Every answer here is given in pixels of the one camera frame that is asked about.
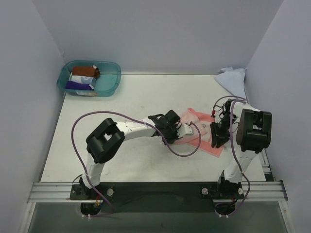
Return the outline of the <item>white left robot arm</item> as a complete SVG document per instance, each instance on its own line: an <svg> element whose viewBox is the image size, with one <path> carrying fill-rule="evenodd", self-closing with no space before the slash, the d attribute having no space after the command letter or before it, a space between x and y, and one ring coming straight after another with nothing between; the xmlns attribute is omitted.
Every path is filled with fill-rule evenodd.
<svg viewBox="0 0 311 233"><path fill-rule="evenodd" d="M122 143L140 137L161 136L163 142L174 143L182 138L183 123L176 112L148 116L143 120L115 122L105 119L87 138L86 171L79 183L81 194L87 200L98 195L98 185L105 163L117 153Z"/></svg>

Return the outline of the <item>pink striped towel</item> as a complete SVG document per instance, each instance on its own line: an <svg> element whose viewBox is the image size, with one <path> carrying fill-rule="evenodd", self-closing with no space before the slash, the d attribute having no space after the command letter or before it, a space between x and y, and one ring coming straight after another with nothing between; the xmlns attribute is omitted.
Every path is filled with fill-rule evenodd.
<svg viewBox="0 0 311 233"><path fill-rule="evenodd" d="M181 116L182 123L194 123L201 134L201 144L199 150L209 153L217 158L220 157L223 146L220 148L212 147L212 136L211 136L211 129L210 124L215 121L215 119L210 115L202 112L197 112L193 108L188 108L186 112L184 112ZM199 133L197 129L191 125L192 128L192 135L186 135L181 139L175 141L175 144L187 144L193 147L197 147L199 143Z"/></svg>

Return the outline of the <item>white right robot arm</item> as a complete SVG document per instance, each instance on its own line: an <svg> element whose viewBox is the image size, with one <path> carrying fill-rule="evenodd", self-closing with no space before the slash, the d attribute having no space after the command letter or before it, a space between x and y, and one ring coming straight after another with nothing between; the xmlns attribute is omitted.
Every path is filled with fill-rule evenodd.
<svg viewBox="0 0 311 233"><path fill-rule="evenodd" d="M271 143L272 114L235 96L228 96L220 109L220 121L210 124L211 146L218 149L229 143L233 159L212 186L210 195L238 200L243 197L241 182L248 166Z"/></svg>

